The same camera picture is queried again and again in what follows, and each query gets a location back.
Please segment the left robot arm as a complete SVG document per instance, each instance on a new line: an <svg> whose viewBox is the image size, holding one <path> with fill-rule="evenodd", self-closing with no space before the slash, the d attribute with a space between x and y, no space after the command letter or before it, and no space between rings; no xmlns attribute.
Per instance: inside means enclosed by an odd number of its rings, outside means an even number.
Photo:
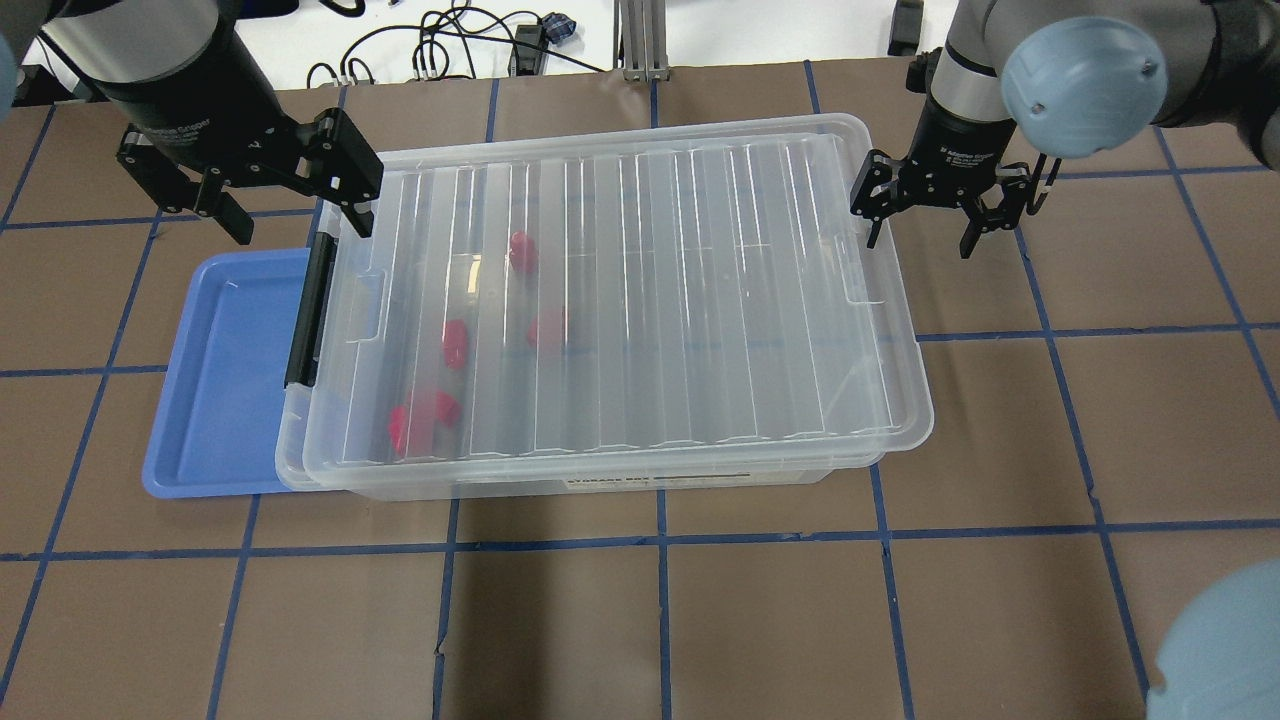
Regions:
<svg viewBox="0 0 1280 720"><path fill-rule="evenodd" d="M230 191L283 187L372 233L381 159L339 108L291 117L220 3L5 1L4 110L40 35L124 114L116 160L160 210L211 219L247 245L253 220Z"/></svg>

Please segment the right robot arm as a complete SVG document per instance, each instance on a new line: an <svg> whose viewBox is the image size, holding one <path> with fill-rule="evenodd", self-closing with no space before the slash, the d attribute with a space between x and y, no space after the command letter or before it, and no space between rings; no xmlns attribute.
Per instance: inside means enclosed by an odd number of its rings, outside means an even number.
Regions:
<svg viewBox="0 0 1280 720"><path fill-rule="evenodd" d="M873 249L911 208L954 208L980 238L1036 215L1068 159L1149 127L1233 126L1277 169L1275 1L960 1L905 86L924 99L908 152L870 150L850 193Z"/></svg>

